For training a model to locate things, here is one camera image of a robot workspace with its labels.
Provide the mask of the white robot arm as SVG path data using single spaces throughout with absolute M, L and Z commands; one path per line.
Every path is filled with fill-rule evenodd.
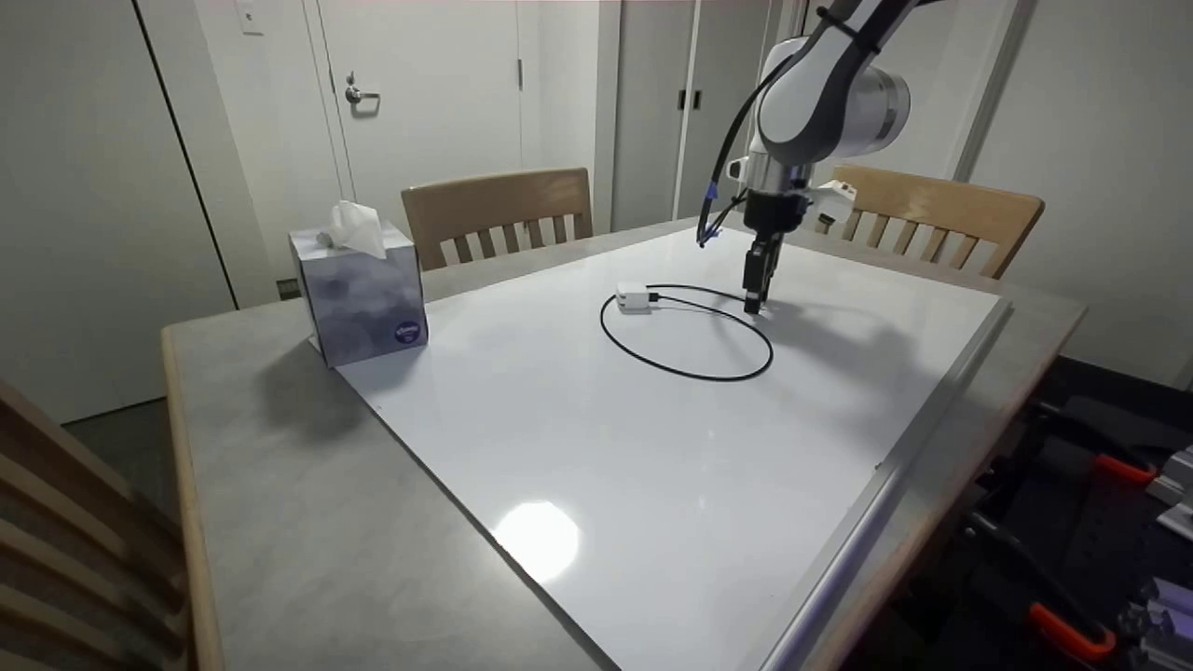
M 774 40 L 746 97 L 751 151 L 737 168 L 746 226 L 746 311 L 768 301 L 784 240 L 821 199 L 813 168 L 890 144 L 911 121 L 911 86 L 875 67 L 921 0 L 831 0 L 807 36 Z

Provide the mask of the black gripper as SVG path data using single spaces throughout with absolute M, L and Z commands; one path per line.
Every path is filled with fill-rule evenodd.
M 746 199 L 746 226 L 753 231 L 753 245 L 741 267 L 746 312 L 758 312 L 768 301 L 774 258 L 773 249 L 795 231 L 807 218 L 802 195 L 751 195 Z

